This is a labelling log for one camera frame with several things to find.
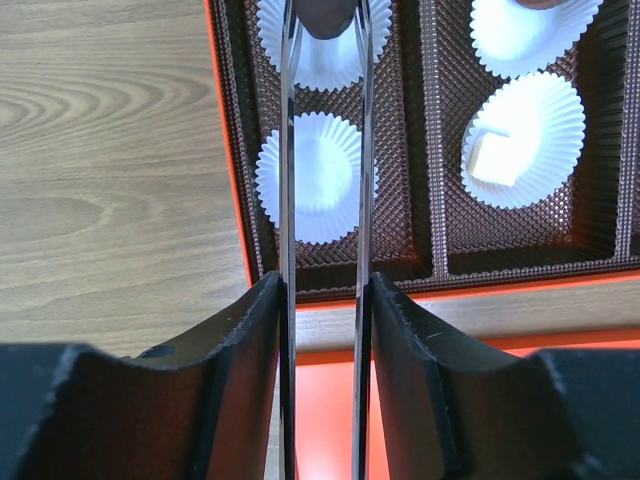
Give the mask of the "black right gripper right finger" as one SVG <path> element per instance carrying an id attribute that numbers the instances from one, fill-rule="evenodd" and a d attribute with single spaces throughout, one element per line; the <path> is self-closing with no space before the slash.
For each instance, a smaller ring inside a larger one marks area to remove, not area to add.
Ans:
<path id="1" fill-rule="evenodd" d="M 638 477 L 637 351 L 556 348 L 516 357 L 491 349 L 480 357 L 486 365 L 450 366 L 422 341 L 467 334 L 382 274 L 371 287 L 392 478 Z"/>

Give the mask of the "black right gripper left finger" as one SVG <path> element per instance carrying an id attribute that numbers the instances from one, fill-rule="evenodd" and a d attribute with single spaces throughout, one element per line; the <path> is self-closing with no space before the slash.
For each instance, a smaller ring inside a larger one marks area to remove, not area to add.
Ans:
<path id="1" fill-rule="evenodd" d="M 277 363 L 278 274 L 138 357 L 1 347 L 5 479 L 259 479 Z"/>

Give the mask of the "metal tongs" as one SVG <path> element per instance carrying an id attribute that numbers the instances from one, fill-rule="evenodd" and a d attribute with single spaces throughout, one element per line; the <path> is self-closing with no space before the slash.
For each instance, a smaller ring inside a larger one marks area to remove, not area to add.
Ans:
<path id="1" fill-rule="evenodd" d="M 362 143 L 356 276 L 354 340 L 354 393 L 351 476 L 369 476 L 369 411 L 372 343 L 372 227 L 374 203 L 374 52 L 370 4 L 358 1 L 351 24 L 356 25 L 356 45 L 363 73 Z M 279 319 L 279 454 L 282 479 L 297 478 L 295 446 L 296 380 L 296 266 L 295 266 L 295 173 L 294 107 L 295 76 L 302 33 L 293 1 L 284 5 L 281 33 L 279 129 L 279 271 L 281 305 Z"/>

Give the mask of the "white square chocolate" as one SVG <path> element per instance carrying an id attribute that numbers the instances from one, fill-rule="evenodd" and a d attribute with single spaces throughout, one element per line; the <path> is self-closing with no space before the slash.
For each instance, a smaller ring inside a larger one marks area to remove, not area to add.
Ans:
<path id="1" fill-rule="evenodd" d="M 467 172 L 478 181 L 512 187 L 518 176 L 512 159 L 515 150 L 514 139 L 493 132 L 484 133 L 473 143 Z"/>

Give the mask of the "dark brown chocolate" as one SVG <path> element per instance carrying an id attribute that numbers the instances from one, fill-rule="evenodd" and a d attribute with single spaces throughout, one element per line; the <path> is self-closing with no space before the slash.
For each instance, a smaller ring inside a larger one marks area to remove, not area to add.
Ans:
<path id="1" fill-rule="evenodd" d="M 294 0 L 295 13 L 315 39 L 339 37 L 351 24 L 357 0 Z"/>

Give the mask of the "brown walnut chocolate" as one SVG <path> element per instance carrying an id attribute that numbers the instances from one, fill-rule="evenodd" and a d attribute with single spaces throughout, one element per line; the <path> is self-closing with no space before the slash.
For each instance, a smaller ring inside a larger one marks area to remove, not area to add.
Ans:
<path id="1" fill-rule="evenodd" d="M 531 10 L 548 10 L 563 4 L 565 0 L 516 0 L 516 2 Z"/>

